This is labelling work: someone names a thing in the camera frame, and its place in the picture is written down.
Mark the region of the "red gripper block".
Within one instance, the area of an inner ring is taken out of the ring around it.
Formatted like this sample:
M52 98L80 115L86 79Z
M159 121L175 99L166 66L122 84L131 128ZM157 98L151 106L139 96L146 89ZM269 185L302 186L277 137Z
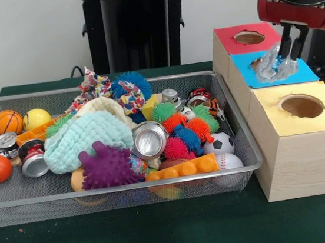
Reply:
M289 54L293 61L301 58L309 31L308 27L325 30L325 8L257 0L257 12L261 21L280 24L283 27L278 51L281 58L288 57ZM290 37L290 24L297 25L296 28L300 31L300 35L294 40L293 46Z

